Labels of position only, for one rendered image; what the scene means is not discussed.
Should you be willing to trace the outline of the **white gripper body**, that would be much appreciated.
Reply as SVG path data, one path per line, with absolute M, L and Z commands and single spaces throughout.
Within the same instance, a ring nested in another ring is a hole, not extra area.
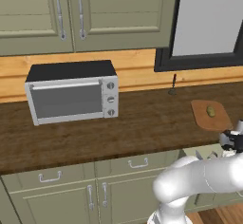
M 236 140 L 236 141 L 229 141 L 221 144 L 221 147 L 226 150 L 230 151 L 233 150 L 237 154 L 243 153 L 243 141 Z

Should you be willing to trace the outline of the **wooden cutting board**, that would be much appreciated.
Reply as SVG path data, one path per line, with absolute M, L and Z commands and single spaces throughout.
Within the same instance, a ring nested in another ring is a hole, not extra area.
M 192 100 L 192 110 L 196 124 L 204 130 L 223 132 L 232 130 L 233 124 L 228 116 L 224 106 L 216 101 Z M 209 117 L 206 108 L 212 106 L 215 109 L 215 116 Z

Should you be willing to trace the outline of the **green drawer front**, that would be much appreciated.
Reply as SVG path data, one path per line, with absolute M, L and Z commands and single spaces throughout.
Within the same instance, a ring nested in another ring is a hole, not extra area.
M 164 168 L 171 165 L 178 159 L 179 151 L 165 151 L 153 154 L 139 155 L 127 158 L 109 159 L 95 163 L 97 177 L 111 177 L 122 174 L 131 174 L 139 171 Z M 127 161 L 132 160 L 134 165 L 144 164 L 144 158 L 148 158 L 148 166 L 139 169 L 132 169 Z
M 184 148 L 183 151 L 187 156 L 195 156 L 196 152 L 199 152 L 201 159 L 220 158 L 222 156 L 223 149 L 219 143 L 202 145 L 197 147 Z
M 62 171 L 62 176 L 60 180 L 49 183 L 41 183 L 39 181 L 39 174 L 43 174 L 45 179 L 56 178 L 58 171 Z M 56 168 L 48 168 L 36 171 L 3 175 L 2 179 L 4 180 L 4 183 L 10 192 L 16 192 L 83 180 L 84 167 L 82 166 L 82 164 L 76 164 Z

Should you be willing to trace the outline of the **green base cupboard door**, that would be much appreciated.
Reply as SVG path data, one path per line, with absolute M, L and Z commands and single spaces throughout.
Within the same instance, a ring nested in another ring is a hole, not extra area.
M 243 191 L 227 194 L 197 194 L 188 199 L 185 212 L 200 212 L 235 203 L 243 203 Z
M 145 224 L 159 202 L 153 193 L 153 181 L 161 169 L 134 174 L 99 177 L 99 211 L 101 224 Z M 107 183 L 108 205 L 103 206 L 103 182 Z
M 92 185 L 94 210 L 87 186 Z M 16 209 L 23 224 L 98 224 L 94 181 L 75 182 L 18 195 Z

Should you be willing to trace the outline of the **black-framed window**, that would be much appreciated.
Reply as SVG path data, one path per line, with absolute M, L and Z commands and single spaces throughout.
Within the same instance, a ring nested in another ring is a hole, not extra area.
M 243 65 L 243 0 L 176 0 L 156 72 Z

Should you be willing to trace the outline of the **silver toaster oven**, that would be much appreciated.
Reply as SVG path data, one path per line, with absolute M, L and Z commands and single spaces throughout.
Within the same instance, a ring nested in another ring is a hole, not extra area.
M 119 115 L 119 80 L 109 60 L 33 65 L 25 91 L 35 125 Z

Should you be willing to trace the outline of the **toaster oven glass door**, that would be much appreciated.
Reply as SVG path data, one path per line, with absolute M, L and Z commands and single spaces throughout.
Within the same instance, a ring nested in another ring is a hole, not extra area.
M 103 111 L 100 85 L 31 90 L 31 96 L 39 119 Z

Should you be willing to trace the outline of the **green wall cupboard door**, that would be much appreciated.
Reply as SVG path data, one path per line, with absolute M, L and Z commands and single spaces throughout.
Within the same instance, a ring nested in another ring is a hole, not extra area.
M 168 47 L 176 0 L 82 0 L 85 40 L 80 39 L 78 0 L 69 0 L 78 52 Z
M 64 41 L 60 37 L 56 0 L 0 0 L 0 56 L 72 51 L 68 2 L 60 1 Z

